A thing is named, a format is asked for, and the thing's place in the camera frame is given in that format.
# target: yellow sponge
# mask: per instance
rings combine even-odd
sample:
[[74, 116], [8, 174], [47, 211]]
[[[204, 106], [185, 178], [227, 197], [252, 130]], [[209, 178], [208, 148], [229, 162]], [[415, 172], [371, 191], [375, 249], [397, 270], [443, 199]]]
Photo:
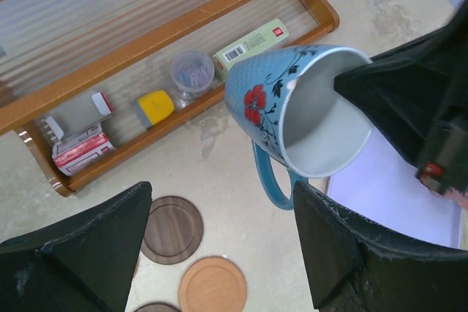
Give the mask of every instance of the yellow sponge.
[[143, 125], [148, 129], [174, 111], [174, 104], [165, 91], [154, 91], [132, 104]]

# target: wooden shelf frame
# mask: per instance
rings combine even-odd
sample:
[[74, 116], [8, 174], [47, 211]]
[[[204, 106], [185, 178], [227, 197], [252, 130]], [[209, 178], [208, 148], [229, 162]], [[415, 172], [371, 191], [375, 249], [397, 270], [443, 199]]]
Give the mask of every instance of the wooden shelf frame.
[[[50, 159], [50, 147], [39, 135], [34, 122], [31, 122], [32, 119], [249, 1], [251, 0], [207, 1], [56, 82], [11, 102], [0, 110], [0, 135], [12, 129], [16, 130], [33, 153], [54, 189], [62, 196], [71, 194], [131, 155], [164, 137], [190, 118], [222, 101], [224, 85], [173, 113], [169, 118], [71, 178], [63, 176], [56, 169]], [[319, 26], [291, 45], [314, 42], [339, 26], [339, 17], [326, 0], [299, 0], [299, 2], [319, 23]]]

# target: mug rim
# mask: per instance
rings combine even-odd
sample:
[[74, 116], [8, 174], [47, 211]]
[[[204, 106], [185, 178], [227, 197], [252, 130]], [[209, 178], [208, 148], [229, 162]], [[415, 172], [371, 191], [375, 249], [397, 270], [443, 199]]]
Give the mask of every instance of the mug rim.
[[[328, 50], [325, 50], [323, 51], [322, 53], [318, 54], [316, 57], [314, 57], [313, 60], [311, 60], [303, 69], [302, 71], [299, 73], [299, 75], [294, 79], [295, 81], [297, 81], [299, 78], [301, 78], [301, 76], [303, 74], [305, 74], [310, 68], [312, 65], [316, 64], [319, 60], [322, 60], [324, 57], [326, 56], [329, 56], [330, 54], [333, 54], [333, 53], [338, 53], [338, 52], [351, 52], [351, 53], [354, 53], [356, 54], [357, 56], [359, 56], [360, 58], [362, 58], [367, 64], [370, 64], [372, 63], [373, 61], [371, 60], [370, 57], [368, 57], [364, 52], [362, 52], [361, 50], [359, 49], [355, 49], [353, 47], [341, 47], [341, 46], [335, 46], [335, 47], [332, 47]], [[301, 172], [300, 170], [298, 170], [295, 165], [291, 162], [290, 158], [288, 157], [287, 153], [286, 153], [286, 149], [284, 147], [284, 133], [283, 133], [283, 127], [284, 127], [284, 117], [286, 115], [286, 110], [287, 110], [287, 105], [289, 104], [289, 101], [291, 99], [291, 95], [293, 94], [293, 91], [295, 89], [295, 85], [291, 88], [291, 89], [288, 89], [287, 90], [287, 95], [286, 97], [284, 98], [284, 108], [282, 109], [282, 111], [280, 112], [280, 115], [279, 115], [279, 123], [278, 123], [278, 132], [279, 132], [279, 139], [281, 140], [280, 142], [280, 145], [279, 145], [279, 150], [281, 151], [281, 155], [284, 159], [284, 162], [286, 163], [287, 167], [289, 167], [292, 171], [294, 171], [295, 173], [297, 173], [298, 175], [301, 175], [302, 177], [305, 177], [305, 178], [311, 178], [311, 179], [314, 179], [314, 178], [324, 178], [324, 177], [329, 177], [339, 171], [341, 171], [342, 169], [344, 169], [346, 166], [348, 166], [357, 156], [358, 154], [360, 153], [360, 151], [364, 148], [364, 146], [366, 145], [367, 143], [367, 139], [369, 138], [369, 136], [371, 135], [371, 132], [372, 132], [372, 129], [374, 129], [374, 125], [373, 123], [366, 117], [366, 115], [363, 114], [363, 117], [366, 118], [368, 121], [369, 121], [369, 130], [367, 132], [367, 135], [366, 137], [363, 138], [363, 141], [361, 143], [361, 146], [359, 148], [356, 149], [356, 151], [354, 152], [354, 154], [350, 157], [350, 159], [343, 163], [342, 165], [340, 165], [339, 167], [336, 167], [335, 169], [333, 169], [332, 172], [326, 172], [326, 173], [320, 173], [320, 174], [316, 174], [316, 175], [307, 175], [306, 173], [304, 172]]]

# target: mug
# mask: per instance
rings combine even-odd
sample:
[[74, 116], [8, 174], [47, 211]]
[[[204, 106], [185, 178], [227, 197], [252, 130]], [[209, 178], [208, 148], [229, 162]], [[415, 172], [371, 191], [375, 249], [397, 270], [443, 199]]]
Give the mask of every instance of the mug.
[[295, 182], [323, 178], [345, 168], [373, 128], [370, 120], [333, 89], [335, 76], [371, 63], [351, 47], [301, 45], [239, 61], [227, 77], [224, 102], [252, 139], [260, 181], [273, 204], [291, 210], [271, 160]]

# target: marble floor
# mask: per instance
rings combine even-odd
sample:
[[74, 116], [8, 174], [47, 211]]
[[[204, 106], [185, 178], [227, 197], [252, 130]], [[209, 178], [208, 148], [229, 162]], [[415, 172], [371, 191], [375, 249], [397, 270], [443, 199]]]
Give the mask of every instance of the marble floor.
[[[447, 0], [329, 0], [340, 27], [322, 43], [357, 47], [370, 56], [441, 26]], [[223, 104], [154, 143], [69, 198], [49, 186], [22, 142], [0, 137], [0, 242], [97, 205], [140, 180], [153, 198], [186, 197], [203, 215], [203, 241], [185, 262], [157, 265], [140, 255], [127, 310], [153, 300], [178, 304], [185, 269], [203, 256], [223, 255], [244, 272], [246, 312], [313, 311], [294, 215], [267, 200], [256, 175], [249, 138]], [[275, 166], [287, 191], [287, 173]], [[319, 188], [325, 180], [312, 182]], [[468, 247], [466, 238], [462, 240]]]

